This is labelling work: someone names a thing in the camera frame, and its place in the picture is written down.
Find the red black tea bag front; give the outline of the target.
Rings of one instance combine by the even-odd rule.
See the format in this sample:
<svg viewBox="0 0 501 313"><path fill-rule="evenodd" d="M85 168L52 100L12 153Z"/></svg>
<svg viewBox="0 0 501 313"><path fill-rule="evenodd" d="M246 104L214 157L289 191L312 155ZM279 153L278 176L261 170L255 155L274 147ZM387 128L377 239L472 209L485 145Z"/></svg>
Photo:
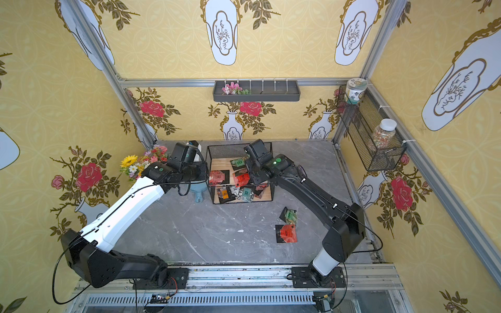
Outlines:
<svg viewBox="0 0 501 313"><path fill-rule="evenodd" d="M209 186L229 185L230 171L229 170L214 170L210 172Z"/></svg>

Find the small green tea bag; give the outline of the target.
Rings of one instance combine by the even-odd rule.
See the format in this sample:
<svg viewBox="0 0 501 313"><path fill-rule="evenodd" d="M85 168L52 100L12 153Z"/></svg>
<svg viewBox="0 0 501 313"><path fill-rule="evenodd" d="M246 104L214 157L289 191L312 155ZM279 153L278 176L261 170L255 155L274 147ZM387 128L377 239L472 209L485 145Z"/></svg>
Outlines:
<svg viewBox="0 0 501 313"><path fill-rule="evenodd" d="M297 211L285 207L279 217L283 222L291 225L297 224Z"/></svg>

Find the da hong pao tea bag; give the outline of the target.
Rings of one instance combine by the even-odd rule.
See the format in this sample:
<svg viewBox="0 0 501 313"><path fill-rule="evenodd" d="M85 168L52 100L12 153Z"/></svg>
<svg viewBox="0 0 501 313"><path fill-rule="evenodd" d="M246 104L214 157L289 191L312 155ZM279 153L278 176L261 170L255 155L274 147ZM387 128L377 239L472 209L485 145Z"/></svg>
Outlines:
<svg viewBox="0 0 501 313"><path fill-rule="evenodd" d="M293 224L276 225L275 236L277 243L297 243L296 226Z"/></svg>

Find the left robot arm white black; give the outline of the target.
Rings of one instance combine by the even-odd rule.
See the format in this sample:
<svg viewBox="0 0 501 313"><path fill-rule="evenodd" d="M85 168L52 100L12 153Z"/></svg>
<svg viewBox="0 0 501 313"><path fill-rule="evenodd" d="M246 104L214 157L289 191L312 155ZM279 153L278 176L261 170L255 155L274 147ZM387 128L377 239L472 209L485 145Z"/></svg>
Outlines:
<svg viewBox="0 0 501 313"><path fill-rule="evenodd" d="M171 189L207 181L208 167L198 142L177 143L166 161L151 163L112 207L79 232L61 237L62 258L84 281L102 288L114 280L140 279L166 287L172 279L158 256L124 254L114 247L132 223Z"/></svg>

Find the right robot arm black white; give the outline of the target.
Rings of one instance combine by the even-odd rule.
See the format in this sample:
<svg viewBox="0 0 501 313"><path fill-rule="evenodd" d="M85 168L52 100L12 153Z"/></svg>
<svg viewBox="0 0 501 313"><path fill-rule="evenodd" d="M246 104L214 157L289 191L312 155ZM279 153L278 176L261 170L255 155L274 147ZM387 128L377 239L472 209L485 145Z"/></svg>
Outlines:
<svg viewBox="0 0 501 313"><path fill-rule="evenodd" d="M302 274L294 274L293 278L306 279L306 283L300 284L306 288L328 284L331 272L340 263L346 262L365 239L363 209L356 203L348 205L328 194L287 156L273 156L262 140L255 140L245 146L244 151L248 156L245 164L253 183L267 181L286 190L310 209L327 228L317 256Z"/></svg>

